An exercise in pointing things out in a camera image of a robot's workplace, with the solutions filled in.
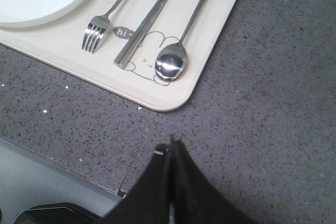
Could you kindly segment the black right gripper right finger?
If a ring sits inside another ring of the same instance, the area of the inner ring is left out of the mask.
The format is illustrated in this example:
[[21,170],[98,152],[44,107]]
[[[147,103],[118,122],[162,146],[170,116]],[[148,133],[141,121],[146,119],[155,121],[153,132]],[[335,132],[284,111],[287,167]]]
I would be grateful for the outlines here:
[[175,223],[256,223],[208,181],[181,140],[170,136],[171,193]]

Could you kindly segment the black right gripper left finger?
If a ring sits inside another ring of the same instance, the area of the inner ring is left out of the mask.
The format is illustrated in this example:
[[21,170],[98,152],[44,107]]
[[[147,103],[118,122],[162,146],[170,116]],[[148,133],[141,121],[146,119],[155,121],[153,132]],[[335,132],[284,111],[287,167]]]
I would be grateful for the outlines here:
[[100,223],[169,223],[170,157],[167,144],[155,147],[145,171]]

